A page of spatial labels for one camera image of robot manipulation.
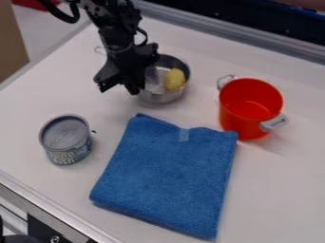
white tabletop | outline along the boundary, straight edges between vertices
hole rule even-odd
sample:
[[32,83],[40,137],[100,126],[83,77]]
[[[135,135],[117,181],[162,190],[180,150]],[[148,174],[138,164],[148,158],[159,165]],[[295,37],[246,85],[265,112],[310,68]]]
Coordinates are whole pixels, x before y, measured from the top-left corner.
[[[123,242],[201,242],[95,207],[89,192],[137,112],[183,127],[220,129],[216,78],[263,78],[283,93],[291,122],[264,140],[239,142],[218,241],[323,242],[324,66],[152,19],[142,25],[160,52],[190,64],[184,99],[150,105],[122,86],[101,94],[92,78],[105,57],[93,51],[100,40],[91,26],[0,92],[1,170]],[[89,157],[62,167],[48,161],[37,136],[46,121],[66,113],[85,117],[97,134]]]

tin can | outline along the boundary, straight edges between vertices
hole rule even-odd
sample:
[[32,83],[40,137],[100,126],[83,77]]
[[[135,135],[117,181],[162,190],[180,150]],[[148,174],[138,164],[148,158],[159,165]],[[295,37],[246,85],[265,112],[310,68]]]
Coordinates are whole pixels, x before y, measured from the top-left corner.
[[39,141],[49,160],[60,165],[84,159],[92,146],[88,122],[77,115],[60,116],[46,123]]

cardboard box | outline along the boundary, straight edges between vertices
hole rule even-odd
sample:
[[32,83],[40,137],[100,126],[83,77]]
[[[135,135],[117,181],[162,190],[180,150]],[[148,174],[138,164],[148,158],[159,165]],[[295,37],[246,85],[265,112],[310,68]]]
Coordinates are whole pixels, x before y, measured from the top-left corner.
[[28,62],[11,1],[0,0],[0,83]]

metal bowl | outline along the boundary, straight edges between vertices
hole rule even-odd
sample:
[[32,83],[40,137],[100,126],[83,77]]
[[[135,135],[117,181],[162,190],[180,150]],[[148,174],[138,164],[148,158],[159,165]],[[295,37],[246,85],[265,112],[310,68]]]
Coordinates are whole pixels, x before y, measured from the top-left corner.
[[[163,87],[164,77],[173,68],[178,68],[184,73],[186,84],[178,90],[166,91]],[[161,54],[158,62],[146,69],[145,87],[139,95],[149,103],[174,102],[182,97],[185,88],[188,86],[190,74],[190,68],[184,61],[174,56]]]

can lid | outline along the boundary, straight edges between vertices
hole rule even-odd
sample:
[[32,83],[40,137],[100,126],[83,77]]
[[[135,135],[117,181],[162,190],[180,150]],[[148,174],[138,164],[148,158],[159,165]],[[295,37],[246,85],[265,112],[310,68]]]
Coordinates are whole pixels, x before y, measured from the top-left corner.
[[46,123],[39,141],[49,151],[65,151],[77,146],[89,136],[86,120],[76,115],[64,115]]

